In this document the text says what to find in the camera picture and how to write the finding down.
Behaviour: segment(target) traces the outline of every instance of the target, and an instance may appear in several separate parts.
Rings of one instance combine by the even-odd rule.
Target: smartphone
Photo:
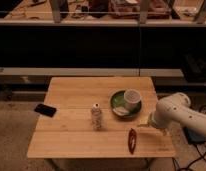
[[[55,107],[51,107],[51,106],[40,103],[36,106],[34,111],[42,115],[45,115],[45,116],[53,117],[57,109]]]

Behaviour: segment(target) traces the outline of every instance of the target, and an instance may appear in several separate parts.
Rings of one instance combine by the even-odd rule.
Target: green plate
[[[121,91],[116,92],[111,97],[110,105],[111,105],[113,113],[120,118],[132,118],[132,117],[137,116],[137,114],[139,113],[139,111],[141,110],[141,107],[142,107],[141,101],[137,104],[137,107],[133,111],[129,112],[129,114],[126,114],[126,115],[120,115],[118,112],[115,112],[113,110],[116,107],[124,107],[125,106],[124,93],[125,93],[125,90],[121,90]]]

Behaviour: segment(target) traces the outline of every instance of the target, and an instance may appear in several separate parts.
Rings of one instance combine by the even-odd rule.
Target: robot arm
[[[190,105],[190,99],[184,93],[162,98],[148,122],[155,128],[165,129],[171,121],[176,121],[206,137],[206,115],[191,110]]]

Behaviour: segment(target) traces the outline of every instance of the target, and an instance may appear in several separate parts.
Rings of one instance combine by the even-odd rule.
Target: white cup
[[[128,89],[124,93],[125,108],[128,111],[133,111],[137,104],[141,101],[141,95],[137,90]]]

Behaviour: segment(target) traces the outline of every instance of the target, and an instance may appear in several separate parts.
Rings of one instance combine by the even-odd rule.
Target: red object
[[[131,128],[128,134],[128,148],[131,154],[134,153],[136,148],[137,133],[134,129]]]

